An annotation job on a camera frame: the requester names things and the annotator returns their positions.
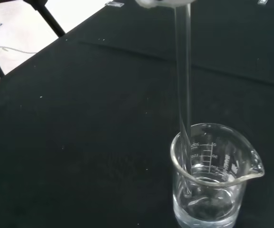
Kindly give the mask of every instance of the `cable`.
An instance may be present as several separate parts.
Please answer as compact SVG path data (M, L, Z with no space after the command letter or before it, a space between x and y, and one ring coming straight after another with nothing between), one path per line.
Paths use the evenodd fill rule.
M36 54L37 52L26 52L26 51L20 51L20 50L17 50L15 48L12 48L12 47L4 47L4 46L0 46L0 48L7 48L7 49L11 49L11 50L14 50L14 51L18 51L18 52L21 52L21 53L25 53L25 54Z

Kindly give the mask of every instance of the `water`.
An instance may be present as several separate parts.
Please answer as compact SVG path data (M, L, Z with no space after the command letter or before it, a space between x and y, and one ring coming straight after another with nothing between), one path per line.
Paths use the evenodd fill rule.
M190 216L181 208L173 195L174 212L179 225L182 228L232 228L235 224L238 210L231 216L220 221L203 221Z
M197 177L209 182L222 182L215 174ZM239 212L241 186L223 189L202 187L179 177L173 194L174 212L182 228L232 228Z

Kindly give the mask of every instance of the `white floor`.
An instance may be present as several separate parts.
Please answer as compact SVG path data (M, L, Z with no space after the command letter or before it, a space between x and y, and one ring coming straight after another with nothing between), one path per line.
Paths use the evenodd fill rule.
M48 0L46 4L65 32L99 11L108 0L67 2ZM0 66L5 74L57 39L41 15L21 0L0 3L0 24Z

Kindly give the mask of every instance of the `black table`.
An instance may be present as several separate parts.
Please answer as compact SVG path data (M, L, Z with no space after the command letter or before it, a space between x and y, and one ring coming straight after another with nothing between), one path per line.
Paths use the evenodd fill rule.
M0 228L177 227L175 62L90 44L89 24L106 10L0 80ZM274 85L192 73L193 123L237 129L265 166L247 185L236 227L273 228Z

